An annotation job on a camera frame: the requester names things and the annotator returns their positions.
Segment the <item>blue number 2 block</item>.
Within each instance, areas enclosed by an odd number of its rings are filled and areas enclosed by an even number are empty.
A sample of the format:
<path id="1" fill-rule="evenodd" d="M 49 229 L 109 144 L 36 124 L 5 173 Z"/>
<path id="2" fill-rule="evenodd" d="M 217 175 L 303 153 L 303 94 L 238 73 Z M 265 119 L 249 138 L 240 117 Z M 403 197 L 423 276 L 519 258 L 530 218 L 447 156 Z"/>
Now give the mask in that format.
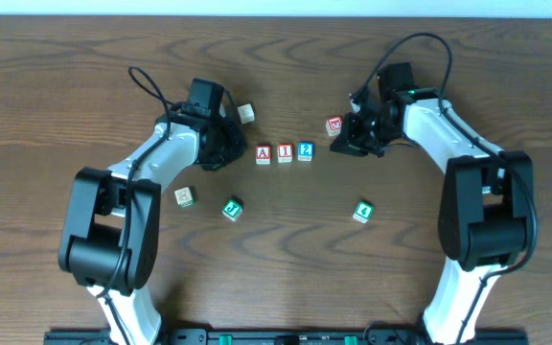
<path id="1" fill-rule="evenodd" d="M 298 145 L 297 158 L 299 161 L 310 162 L 314 156 L 314 144 L 311 142 L 300 142 Z"/>

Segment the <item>red letter A block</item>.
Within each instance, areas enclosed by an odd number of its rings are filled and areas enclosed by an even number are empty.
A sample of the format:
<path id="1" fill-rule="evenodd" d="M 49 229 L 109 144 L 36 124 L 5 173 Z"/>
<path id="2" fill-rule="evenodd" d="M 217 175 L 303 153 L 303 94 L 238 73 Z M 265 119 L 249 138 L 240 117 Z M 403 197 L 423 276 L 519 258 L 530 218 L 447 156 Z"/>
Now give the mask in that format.
<path id="1" fill-rule="evenodd" d="M 255 149 L 257 165 L 269 165 L 271 162 L 271 146 L 258 145 Z"/>

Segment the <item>red letter I block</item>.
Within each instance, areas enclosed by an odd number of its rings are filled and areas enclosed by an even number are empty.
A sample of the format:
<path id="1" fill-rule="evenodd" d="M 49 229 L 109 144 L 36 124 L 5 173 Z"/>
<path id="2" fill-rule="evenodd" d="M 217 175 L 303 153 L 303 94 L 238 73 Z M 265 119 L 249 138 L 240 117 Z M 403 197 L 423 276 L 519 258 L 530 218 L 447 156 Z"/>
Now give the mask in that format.
<path id="1" fill-rule="evenodd" d="M 279 144 L 277 146 L 277 160 L 279 163 L 290 163 L 293 160 L 293 145 Z"/>

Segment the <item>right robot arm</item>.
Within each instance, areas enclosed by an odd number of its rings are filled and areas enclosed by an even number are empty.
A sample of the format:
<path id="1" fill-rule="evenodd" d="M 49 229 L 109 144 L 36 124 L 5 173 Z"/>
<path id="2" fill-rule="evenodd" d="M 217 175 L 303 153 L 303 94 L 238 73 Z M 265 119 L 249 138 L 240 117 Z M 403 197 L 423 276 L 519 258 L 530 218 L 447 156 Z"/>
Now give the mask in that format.
<path id="1" fill-rule="evenodd" d="M 384 156 L 400 139 L 423 149 L 444 174 L 437 220 L 446 255 L 419 329 L 402 344 L 525 344 L 523 331 L 477 330 L 475 322 L 497 279 L 532 251 L 537 234 L 531 158 L 505 151 L 468 126 L 435 88 L 416 84 L 409 63 L 381 67 L 379 98 L 363 87 L 351 99 L 330 149 Z"/>

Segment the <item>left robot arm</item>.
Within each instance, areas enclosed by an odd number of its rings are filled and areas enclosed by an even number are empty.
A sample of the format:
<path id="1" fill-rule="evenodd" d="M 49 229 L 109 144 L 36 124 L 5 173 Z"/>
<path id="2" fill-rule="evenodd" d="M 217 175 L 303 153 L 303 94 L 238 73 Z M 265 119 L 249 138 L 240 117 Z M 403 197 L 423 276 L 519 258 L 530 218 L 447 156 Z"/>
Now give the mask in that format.
<path id="1" fill-rule="evenodd" d="M 229 91 L 193 79 L 184 102 L 165 103 L 151 136 L 126 159 L 75 176 L 58 252 L 61 270 L 98 300 L 114 344 L 156 344 L 162 317 L 147 282 L 156 261 L 161 195 L 186 168 L 239 159 L 245 137 Z"/>

